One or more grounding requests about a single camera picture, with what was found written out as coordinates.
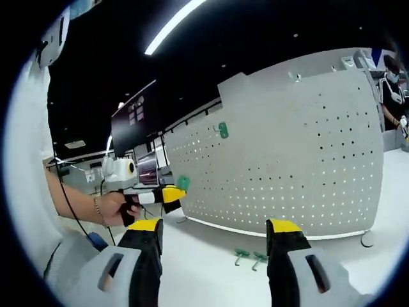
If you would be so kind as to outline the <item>person's left hand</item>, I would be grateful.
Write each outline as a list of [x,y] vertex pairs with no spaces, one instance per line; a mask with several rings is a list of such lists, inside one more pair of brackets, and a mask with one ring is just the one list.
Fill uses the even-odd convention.
[[125,204],[122,193],[111,192],[98,198],[98,208],[107,226],[123,226],[120,209]]

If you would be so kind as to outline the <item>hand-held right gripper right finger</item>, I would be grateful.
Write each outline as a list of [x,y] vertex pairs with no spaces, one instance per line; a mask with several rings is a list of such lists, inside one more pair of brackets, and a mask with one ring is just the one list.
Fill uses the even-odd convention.
[[266,222],[266,251],[272,306],[367,306],[374,299],[354,288],[348,271],[312,247],[291,221]]

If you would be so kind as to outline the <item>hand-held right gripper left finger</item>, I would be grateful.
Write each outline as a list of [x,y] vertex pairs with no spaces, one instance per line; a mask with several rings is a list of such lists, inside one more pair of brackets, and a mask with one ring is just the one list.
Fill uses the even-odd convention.
[[163,219],[138,220],[80,266],[69,306],[158,306]]

